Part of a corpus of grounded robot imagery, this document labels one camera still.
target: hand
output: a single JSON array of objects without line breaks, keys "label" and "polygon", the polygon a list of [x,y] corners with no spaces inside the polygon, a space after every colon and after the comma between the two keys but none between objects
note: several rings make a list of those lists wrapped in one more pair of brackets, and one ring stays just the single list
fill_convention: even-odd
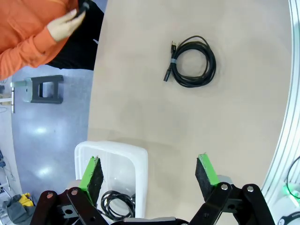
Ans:
[{"label": "hand", "polygon": [[64,16],[57,18],[51,21],[47,25],[47,29],[49,33],[53,37],[56,42],[59,42],[69,36],[80,26],[82,23],[85,12],[83,12],[79,17],[74,18],[76,15],[76,9],[71,12],[65,14]]}]

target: gray stool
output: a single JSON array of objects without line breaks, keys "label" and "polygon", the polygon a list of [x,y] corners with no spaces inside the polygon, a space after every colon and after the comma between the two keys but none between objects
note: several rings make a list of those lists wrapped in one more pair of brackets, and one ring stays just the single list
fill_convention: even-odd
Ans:
[{"label": "gray stool", "polygon": [[[63,80],[62,75],[31,77],[24,81],[12,82],[11,87],[25,86],[27,88],[24,97],[25,102],[61,104],[63,99],[58,96],[58,84]],[[53,83],[53,96],[43,97],[43,83],[48,82]]]}]

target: table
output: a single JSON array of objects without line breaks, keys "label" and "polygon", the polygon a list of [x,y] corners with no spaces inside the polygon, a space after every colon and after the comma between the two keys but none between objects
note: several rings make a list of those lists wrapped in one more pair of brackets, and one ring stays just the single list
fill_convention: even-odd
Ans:
[{"label": "table", "polygon": [[[217,60],[201,88],[163,82],[171,41],[201,35]],[[188,52],[179,70],[195,75]],[[196,157],[208,153],[237,187],[262,185],[279,138],[291,73],[288,1],[110,0],[90,102],[92,141],[141,146],[149,155],[146,217],[190,220],[203,204]],[[233,224],[222,215],[218,224]]]}]

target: blue floor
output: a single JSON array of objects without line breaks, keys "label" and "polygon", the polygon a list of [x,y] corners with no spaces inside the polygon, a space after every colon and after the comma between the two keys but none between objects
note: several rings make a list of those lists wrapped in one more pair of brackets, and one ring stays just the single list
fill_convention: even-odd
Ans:
[{"label": "blue floor", "polygon": [[[104,11],[107,0],[95,0]],[[13,75],[13,82],[27,77],[63,75],[61,105],[23,102],[26,88],[15,89],[12,115],[15,159],[22,191],[37,201],[45,190],[62,193],[75,180],[74,149],[87,140],[93,72],[25,67]]]}]

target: white plastic bin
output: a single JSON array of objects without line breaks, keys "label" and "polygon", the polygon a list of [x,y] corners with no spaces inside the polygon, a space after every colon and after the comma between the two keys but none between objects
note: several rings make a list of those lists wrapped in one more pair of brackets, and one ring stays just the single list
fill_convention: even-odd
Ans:
[{"label": "white plastic bin", "polygon": [[[135,217],[144,218],[148,188],[148,153],[145,149],[118,142],[82,142],[75,148],[76,179],[83,177],[90,158],[99,157],[104,181],[97,207],[101,209],[102,195],[108,190],[132,196],[135,193]],[[115,202],[114,208],[126,214],[127,206]]]}]

